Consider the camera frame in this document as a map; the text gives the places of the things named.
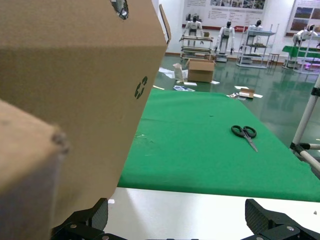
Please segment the poster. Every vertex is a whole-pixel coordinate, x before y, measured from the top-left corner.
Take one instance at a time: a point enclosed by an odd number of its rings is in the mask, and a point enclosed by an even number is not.
[[[262,20],[268,0],[184,0],[182,27],[197,16],[203,29],[220,30],[228,21],[236,32]]]
[[[307,26],[315,25],[320,32],[320,0],[295,0],[286,28],[286,36],[293,36]]]

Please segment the table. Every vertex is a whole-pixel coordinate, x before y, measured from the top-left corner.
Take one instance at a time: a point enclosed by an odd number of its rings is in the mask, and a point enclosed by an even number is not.
[[[128,240],[240,240],[252,235],[246,197],[117,188],[106,233]],[[255,198],[265,209],[286,213],[320,232],[320,203]]]
[[[232,125],[257,130],[258,153]],[[151,92],[118,187],[320,202],[307,163],[241,101],[207,92]]]
[[[292,58],[301,57],[304,58],[307,48],[300,47],[299,55],[298,55],[298,46],[284,46],[282,52],[289,53],[289,56]],[[320,51],[317,48],[309,48],[309,53],[306,56],[307,58],[319,58],[320,59]]]

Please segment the small box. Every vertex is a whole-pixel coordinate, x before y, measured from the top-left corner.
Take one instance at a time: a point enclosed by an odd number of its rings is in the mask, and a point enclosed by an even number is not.
[[[214,78],[215,61],[205,59],[189,59],[188,66],[189,82],[211,83]]]
[[[255,95],[255,90],[254,89],[241,88],[239,95],[240,95],[240,97],[253,99],[254,95]]]

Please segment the cardboard box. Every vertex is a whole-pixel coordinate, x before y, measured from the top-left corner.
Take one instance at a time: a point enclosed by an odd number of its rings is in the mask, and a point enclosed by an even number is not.
[[[214,78],[216,63],[213,60],[189,59],[188,81],[211,83]]]
[[[240,97],[253,99],[255,96],[254,89],[241,88],[239,92]]]
[[[127,19],[109,0],[1,5],[0,98],[71,143],[53,227],[114,193],[171,38],[162,8],[168,41],[152,1],[127,3]]]
[[[3,101],[0,133],[1,239],[49,239],[64,134]]]

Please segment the green table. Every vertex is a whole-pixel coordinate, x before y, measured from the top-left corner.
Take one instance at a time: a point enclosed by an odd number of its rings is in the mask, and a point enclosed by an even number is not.
[[[232,125],[257,130],[258,153]],[[310,166],[239,100],[219,93],[153,90],[118,186],[320,202]]]
[[[282,49],[282,52],[289,53],[290,57],[296,58],[298,56],[298,49],[297,46],[284,46]],[[307,48],[306,47],[300,47],[299,56],[298,57],[305,57],[305,52]],[[307,54],[307,58],[318,58],[320,59],[320,51],[317,52],[317,48],[309,48],[309,53]]]

